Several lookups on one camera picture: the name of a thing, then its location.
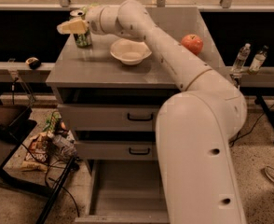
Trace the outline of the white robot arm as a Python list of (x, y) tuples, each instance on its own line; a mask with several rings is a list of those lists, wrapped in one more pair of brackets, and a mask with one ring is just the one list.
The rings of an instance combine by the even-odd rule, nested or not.
[(246, 120), (241, 92), (137, 1), (93, 7), (83, 22), (95, 35), (148, 46), (179, 90), (159, 109), (155, 130), (170, 223), (246, 224), (228, 148)]

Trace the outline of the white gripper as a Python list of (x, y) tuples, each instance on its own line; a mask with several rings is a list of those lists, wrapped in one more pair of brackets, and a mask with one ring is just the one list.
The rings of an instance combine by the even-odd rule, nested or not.
[[(89, 29), (95, 35), (106, 35), (103, 29), (102, 14), (106, 6), (96, 6), (89, 9), (86, 14), (86, 22)], [(67, 34), (84, 34), (88, 30), (88, 26), (80, 18), (73, 18), (69, 21), (65, 21), (57, 26), (57, 30), (62, 35)]]

